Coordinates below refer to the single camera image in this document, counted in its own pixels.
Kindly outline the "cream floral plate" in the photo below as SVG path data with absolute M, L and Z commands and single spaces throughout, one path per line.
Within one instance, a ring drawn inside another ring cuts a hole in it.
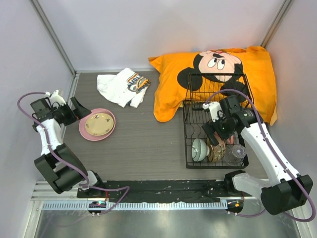
M 94 136 L 108 134 L 114 127 L 114 119 L 106 113 L 95 113 L 86 119 L 84 128 Z

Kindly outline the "pink plate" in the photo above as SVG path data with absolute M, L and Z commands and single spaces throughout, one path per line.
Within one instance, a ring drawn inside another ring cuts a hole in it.
M 115 126 L 116 126 L 116 119 L 115 119 L 115 116 L 114 114 L 107 110 L 107 109 L 102 109 L 102 108 L 98 108 L 98 109 L 92 109 L 91 110 L 91 114 L 84 117 L 83 119 L 80 120 L 79 122 L 79 132 L 81 134 L 82 137 L 84 137 L 85 139 L 89 140 L 89 141 L 101 141 L 107 137 L 109 137 L 112 132 L 114 131 L 115 129 Z M 102 135 L 102 136 L 94 136 L 94 135 L 90 135 L 84 128 L 84 125 L 85 125 L 85 122 L 86 122 L 86 119 L 91 116 L 92 114 L 95 114 L 95 113 L 106 113 L 106 114 L 109 114 L 110 116 L 112 116 L 112 118 L 114 119 L 114 127 L 113 129 L 106 135 Z

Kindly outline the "brown floral bowl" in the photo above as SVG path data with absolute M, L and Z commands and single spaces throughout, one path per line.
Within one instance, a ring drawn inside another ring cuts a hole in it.
M 210 149 L 210 152 L 207 155 L 208 161 L 209 162 L 220 161 L 225 155 L 226 145 L 224 141 L 221 140 L 217 146 L 211 145 L 209 138 L 207 138 L 206 142 L 207 142 L 208 148 Z

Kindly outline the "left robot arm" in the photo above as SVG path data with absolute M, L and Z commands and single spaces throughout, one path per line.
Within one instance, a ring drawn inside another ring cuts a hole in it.
M 33 129 L 40 134 L 41 156 L 34 161 L 40 174 L 61 194 L 79 186 L 79 194 L 99 198 L 105 195 L 106 186 L 94 171 L 88 171 L 61 138 L 61 126 L 70 125 L 91 111 L 82 106 L 75 97 L 71 107 L 61 99 L 45 96 L 31 103 Z

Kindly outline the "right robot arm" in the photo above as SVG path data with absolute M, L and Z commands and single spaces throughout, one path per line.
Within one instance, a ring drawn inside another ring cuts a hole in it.
M 225 193 L 234 196 L 243 192 L 256 197 L 271 215 L 285 213 L 309 202 L 312 215 L 308 220 L 311 221 L 316 215 L 315 206 L 309 196 L 313 181 L 309 175 L 300 175 L 284 157 L 255 106 L 251 104 L 244 108 L 238 97 L 232 95 L 219 102 L 205 102 L 202 107 L 211 115 L 211 120 L 202 126 L 211 145 L 216 146 L 219 139 L 226 141 L 235 133 L 241 135 L 268 177 L 264 181 L 243 170 L 233 171 L 225 175 Z

